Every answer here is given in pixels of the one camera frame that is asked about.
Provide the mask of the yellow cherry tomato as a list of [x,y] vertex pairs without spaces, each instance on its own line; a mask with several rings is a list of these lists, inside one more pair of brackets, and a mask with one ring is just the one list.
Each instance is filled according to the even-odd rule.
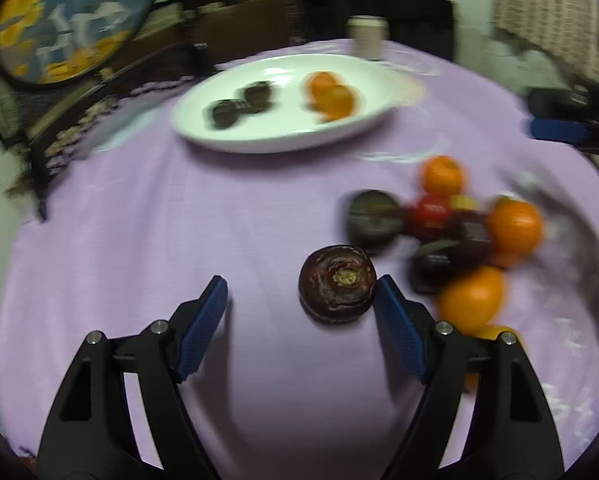
[[470,195],[452,195],[449,208],[453,211],[480,211],[481,205]]

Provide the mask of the dark red cherry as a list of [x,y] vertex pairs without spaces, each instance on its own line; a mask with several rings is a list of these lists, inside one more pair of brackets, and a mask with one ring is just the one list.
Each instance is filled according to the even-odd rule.
[[422,243],[408,260],[408,280],[420,295],[436,295],[453,280],[484,266],[493,251],[484,214],[460,210],[436,240]]

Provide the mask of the red cherry tomato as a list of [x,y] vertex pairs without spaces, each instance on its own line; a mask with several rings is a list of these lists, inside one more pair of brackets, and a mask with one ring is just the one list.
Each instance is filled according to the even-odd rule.
[[447,196],[426,194],[412,209],[412,232],[418,240],[437,240],[444,234],[450,217],[450,200]]

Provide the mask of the yellow orange kumquat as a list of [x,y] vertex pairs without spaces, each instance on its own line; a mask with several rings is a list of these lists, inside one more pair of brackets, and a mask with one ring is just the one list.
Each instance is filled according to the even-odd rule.
[[[481,327],[474,332],[474,338],[496,340],[501,333],[511,333],[515,336],[517,342],[523,346],[524,340],[519,332],[507,325],[489,324]],[[464,379],[464,391],[466,393],[475,394],[478,386],[478,374],[467,373]]]

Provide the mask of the small orange kumquat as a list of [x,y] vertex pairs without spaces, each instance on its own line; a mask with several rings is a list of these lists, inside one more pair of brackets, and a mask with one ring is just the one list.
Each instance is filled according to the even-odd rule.
[[311,102],[321,99],[325,92],[339,85],[339,77],[331,72],[313,72],[305,80],[306,96]]

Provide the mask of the large dark water chestnut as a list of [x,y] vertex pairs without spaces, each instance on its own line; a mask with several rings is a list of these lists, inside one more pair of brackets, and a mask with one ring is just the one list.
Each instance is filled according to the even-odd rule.
[[212,104],[210,117],[216,129],[232,127],[242,114],[243,103],[239,100],[220,100]]

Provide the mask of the checked curtain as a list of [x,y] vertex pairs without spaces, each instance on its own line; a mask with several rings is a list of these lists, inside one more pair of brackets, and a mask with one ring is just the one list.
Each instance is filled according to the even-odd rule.
[[493,28],[599,84],[599,0],[493,0]]

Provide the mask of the white oval plate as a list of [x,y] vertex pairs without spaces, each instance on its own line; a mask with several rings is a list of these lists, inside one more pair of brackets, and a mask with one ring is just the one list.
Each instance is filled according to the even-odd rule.
[[[325,122],[310,106],[308,78],[330,72],[354,91],[354,113]],[[250,84],[272,85],[272,107],[246,114],[227,128],[212,121],[212,106],[237,98]],[[196,84],[176,102],[170,125],[184,138],[212,150],[234,154],[272,154],[330,144],[357,136],[401,106],[425,97],[417,78],[383,62],[336,54],[293,54],[262,58],[228,68]]]

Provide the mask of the white ceramic cup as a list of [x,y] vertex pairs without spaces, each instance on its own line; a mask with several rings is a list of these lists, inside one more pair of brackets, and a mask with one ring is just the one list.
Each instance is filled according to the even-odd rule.
[[354,15],[347,22],[348,36],[353,44],[351,52],[357,58],[382,61],[383,42],[388,35],[388,24],[384,18],[372,15]]

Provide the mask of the purple tablecloth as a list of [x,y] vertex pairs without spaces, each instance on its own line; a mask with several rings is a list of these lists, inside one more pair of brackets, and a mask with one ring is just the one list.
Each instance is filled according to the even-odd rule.
[[343,238],[344,196],[413,200],[421,160],[445,153],[480,202],[531,178],[599,240],[599,174],[572,148],[531,140],[518,96],[440,58],[385,51],[426,94],[364,136],[281,156],[215,153],[182,139],[165,103],[122,145],[72,163],[48,219],[22,225],[1,301],[1,423],[15,452],[37,451],[89,332],[138,333],[218,274],[232,306],[181,394],[222,477],[375,479],[421,387],[372,315],[327,327],[298,302],[305,258]]

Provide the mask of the black carved wooden stand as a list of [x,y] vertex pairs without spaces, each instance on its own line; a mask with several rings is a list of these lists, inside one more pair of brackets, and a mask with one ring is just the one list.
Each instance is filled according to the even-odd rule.
[[217,73],[208,45],[197,41],[153,51],[141,47],[115,58],[108,70],[57,89],[20,90],[8,84],[0,91],[0,144],[23,163],[7,193],[32,194],[42,221],[48,218],[49,193],[92,130],[139,96],[162,96]]

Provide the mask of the round deer painting screen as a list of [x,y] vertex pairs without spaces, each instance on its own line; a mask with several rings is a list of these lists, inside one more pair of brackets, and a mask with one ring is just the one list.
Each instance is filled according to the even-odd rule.
[[98,70],[146,21],[154,0],[1,0],[0,70],[56,86]]

